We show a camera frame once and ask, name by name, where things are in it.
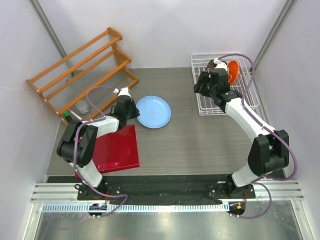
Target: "metal frame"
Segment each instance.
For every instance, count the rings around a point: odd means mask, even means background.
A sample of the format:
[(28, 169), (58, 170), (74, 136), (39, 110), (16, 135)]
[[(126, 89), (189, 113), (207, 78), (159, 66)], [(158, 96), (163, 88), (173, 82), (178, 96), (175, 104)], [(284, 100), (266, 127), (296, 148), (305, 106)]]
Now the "metal frame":
[(278, 17), (276, 18), (268, 36), (266, 37), (262, 47), (260, 48), (259, 53), (257, 54), (254, 60), (254, 67), (255, 69), (259, 66), (262, 58), (264, 57), (266, 51), (268, 50), (270, 44), (275, 39), (277, 33), (279, 32), (280, 27), (285, 22), (285, 19), (289, 15), (291, 9), (295, 5), (297, 0), (286, 0), (285, 4), (283, 5)]
[[(301, 233), (305, 239), (314, 239), (313, 232), (308, 223), (307, 215), (303, 208), (304, 197), (301, 192), (298, 181), (275, 181), (270, 179), (262, 179), (259, 181), (267, 186), (270, 190), (273, 201), (291, 201), (295, 209), (296, 218), (301, 229)], [(78, 190), (74, 188), (75, 183), (37, 183), (30, 204), (33, 206), (29, 221), (26, 227), (24, 240), (33, 240), (37, 232), (40, 215), (42, 210), (48, 212), (52, 206), (51, 212), (61, 212), (67, 207), (76, 212), (87, 212), (86, 206), (91, 203), (103, 203), (104, 200), (80, 201), (77, 200)], [(260, 185), (254, 185), (256, 194), (255, 199), (247, 199), (251, 202), (269, 201), (267, 191)], [(224, 205), (227, 202), (241, 202), (243, 199), (221, 199)], [(158, 213), (158, 212), (221, 212), (222, 207), (208, 206), (179, 206), (177, 209), (172, 206), (132, 206), (121, 210), (122, 213)]]
[[(35, 13), (39, 17), (40, 22), (42, 23), (44, 29), (48, 33), (48, 35), (49, 35), (53, 45), (55, 46), (56, 50), (58, 51), (59, 55), (61, 56), (61, 58), (65, 58), (67, 56), (67, 53), (66, 53), (64, 47), (62, 46), (61, 42), (59, 41), (59, 38), (56, 35), (54, 29), (52, 28), (52, 26), (46, 16), (44, 10), (42, 9), (39, 1), (38, 0), (29, 0), (29, 2), (32, 5)], [(70, 60), (66, 61), (65, 64), (68, 69), (73, 67), (73, 64), (71, 63)]]

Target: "orange wooden rack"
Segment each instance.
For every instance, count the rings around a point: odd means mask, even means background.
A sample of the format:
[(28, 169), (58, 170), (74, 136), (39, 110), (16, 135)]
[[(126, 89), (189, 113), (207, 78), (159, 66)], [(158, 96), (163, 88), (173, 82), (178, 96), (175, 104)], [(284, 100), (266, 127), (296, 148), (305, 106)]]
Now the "orange wooden rack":
[[(57, 68), (58, 66), (60, 66), (61, 64), (65, 63), (67, 60), (69, 60), (70, 58), (74, 57), (75, 55), (77, 55), (78, 53), (80, 53), (82, 50), (86, 49), (87, 47), (89, 47), (90, 45), (92, 45), (93, 43), (95, 43), (96, 41), (98, 41), (99, 39), (101, 39), (102, 37), (106, 36), (106, 35), (110, 35), (110, 41), (105, 44), (104, 46), (102, 46), (101, 48), (99, 48), (98, 50), (96, 50), (95, 52), (93, 52), (92, 54), (90, 54), (89, 56), (87, 56), (86, 58), (84, 58), (83, 60), (81, 60), (80, 62), (78, 62), (76, 65), (74, 65), (73, 67), (71, 67), (70, 69), (68, 69), (67, 71), (65, 71), (64, 73), (62, 73), (60, 76), (56, 77), (55, 79), (53, 79), (51, 82), (49, 82), (48, 84), (46, 84), (45, 86), (41, 87), (41, 88), (37, 88), (37, 86), (34, 84), (35, 81), (39, 80), (40, 78), (42, 78), (44, 75), (48, 74), (49, 72), (51, 72), (52, 70), (54, 70), (55, 68)], [(108, 80), (110, 77), (112, 77), (114, 74), (116, 74), (117, 72), (123, 72), (124, 74), (126, 74), (128, 77), (132, 78), (132, 81), (127, 85), (129, 88), (131, 88), (133, 85), (135, 85), (138, 82), (138, 78), (132, 74), (127, 68), (126, 65), (129, 64), (131, 62), (131, 59), (124, 54), (122, 51), (119, 50), (118, 46), (117, 46), (117, 41), (122, 40), (122, 36), (119, 32), (117, 32), (116, 30), (114, 30), (111, 27), (108, 27), (106, 31), (104, 31), (103, 33), (101, 33), (100, 35), (96, 36), (95, 38), (93, 38), (92, 40), (90, 40), (89, 42), (87, 42), (86, 44), (84, 44), (83, 46), (79, 47), (77, 50), (73, 51), (72, 53), (70, 53), (69, 55), (67, 55), (66, 57), (62, 58), (61, 60), (59, 60), (58, 62), (56, 62), (55, 64), (53, 64), (52, 66), (48, 67), (46, 70), (44, 70), (43, 72), (39, 73), (38, 75), (36, 75), (35, 77), (31, 78), (31, 79), (27, 79), (27, 83), (30, 84), (32, 86), (32, 88), (38, 93), (38, 95), (46, 102), (46, 104), (62, 119), (62, 121), (64, 123), (67, 124), (67, 122), (65, 121), (65, 119), (62, 117), (62, 114), (67, 111), (69, 108), (71, 108), (73, 105), (75, 105), (79, 100), (81, 100), (83, 97), (85, 97), (87, 95), (87, 93), (90, 91), (90, 89), (95, 88), (97, 86), (99, 86), (100, 84), (102, 84), (103, 82), (105, 82), (106, 80)], [(57, 84), (58, 82), (60, 82), (62, 79), (64, 79), (65, 77), (67, 77), (68, 75), (72, 74), (75, 70), (77, 70), (78, 68), (80, 68), (82, 65), (84, 65), (85, 63), (87, 63), (88, 61), (90, 61), (91, 59), (93, 59), (95, 56), (97, 56), (98, 54), (100, 54), (101, 52), (103, 52), (104, 50), (106, 50), (107, 48), (111, 47), (112, 51), (108, 52), (106, 55), (104, 55), (102, 58), (100, 58), (98, 61), (96, 61), (95, 63), (91, 64), (89, 67), (87, 67), (86, 69), (84, 69), (83, 71), (81, 71), (79, 74), (75, 75), (72, 79), (70, 79), (68, 82), (66, 82), (65, 84), (63, 84), (62, 86), (60, 86), (58, 89), (54, 90), (52, 93), (44, 96), (44, 92), (47, 91), (48, 89), (52, 88), (55, 84)], [(70, 101), (67, 105), (65, 105), (64, 107), (62, 107), (60, 110), (56, 109), (50, 102), (49, 100), (56, 96), (58, 93), (60, 93), (63, 89), (65, 89), (66, 87), (70, 86), (72, 83), (74, 83), (76, 80), (78, 80), (79, 78), (81, 78), (82, 76), (84, 76), (86, 73), (88, 73), (89, 71), (91, 71), (93, 68), (95, 68), (97, 65), (99, 65), (100, 63), (102, 63), (104, 60), (106, 60), (107, 58), (109, 58), (111, 55), (114, 55), (116, 63), (117, 63), (117, 67), (114, 68), (112, 71), (110, 71), (109, 73), (107, 73), (104, 77), (102, 77), (100, 80), (98, 80), (97, 82), (95, 82), (91, 87), (89, 87), (87, 90), (85, 90), (84, 92), (80, 93), (75, 99), (73, 99), (72, 101)], [(101, 108), (100, 110), (103, 111), (104, 109), (106, 109), (109, 105), (111, 105), (116, 99), (118, 98), (117, 95), (115, 95), (113, 98), (111, 98), (108, 102), (106, 102)], [(94, 117), (96, 117), (99, 114), (98, 111), (94, 112), (93, 114), (91, 114), (87, 120), (93, 119)]]

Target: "green bottle cap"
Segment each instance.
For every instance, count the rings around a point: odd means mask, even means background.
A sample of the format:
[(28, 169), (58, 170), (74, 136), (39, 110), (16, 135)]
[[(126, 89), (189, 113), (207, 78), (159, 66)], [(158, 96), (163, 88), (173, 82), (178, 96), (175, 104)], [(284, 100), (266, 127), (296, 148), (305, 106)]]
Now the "green bottle cap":
[(69, 112), (67, 112), (67, 111), (65, 111), (62, 115), (63, 115), (65, 118), (66, 118), (67, 116), (70, 116)]

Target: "wire basket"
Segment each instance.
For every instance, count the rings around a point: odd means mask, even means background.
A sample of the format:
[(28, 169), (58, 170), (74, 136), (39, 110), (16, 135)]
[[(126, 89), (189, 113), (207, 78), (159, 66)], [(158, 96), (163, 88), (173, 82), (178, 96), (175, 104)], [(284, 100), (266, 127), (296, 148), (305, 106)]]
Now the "wire basket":
[[(197, 83), (199, 75), (205, 70), (210, 60), (219, 58), (229, 53), (200, 53), (191, 55), (191, 67), (194, 84)], [(237, 61), (239, 64), (239, 74), (233, 85), (230, 86), (232, 90), (237, 90), (243, 94), (250, 80), (250, 74), (246, 65), (246, 61), (242, 56), (229, 56), (223, 59), (227, 63), (231, 61)], [(202, 96), (199, 93), (196, 94), (198, 102), (200, 116), (211, 116), (211, 115), (225, 115), (221, 109), (214, 104), (214, 100), (210, 97)], [(247, 96), (245, 97), (246, 102), (251, 109), (255, 109), (259, 106), (259, 100), (257, 96), (256, 86), (252, 83)]]

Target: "red tray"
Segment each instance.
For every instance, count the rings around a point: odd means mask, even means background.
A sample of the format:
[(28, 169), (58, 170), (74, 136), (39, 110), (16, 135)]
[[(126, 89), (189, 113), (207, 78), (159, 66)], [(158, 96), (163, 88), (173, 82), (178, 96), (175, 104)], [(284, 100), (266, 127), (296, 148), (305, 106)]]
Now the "red tray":
[(98, 137), (92, 159), (101, 174), (140, 167), (135, 125)]

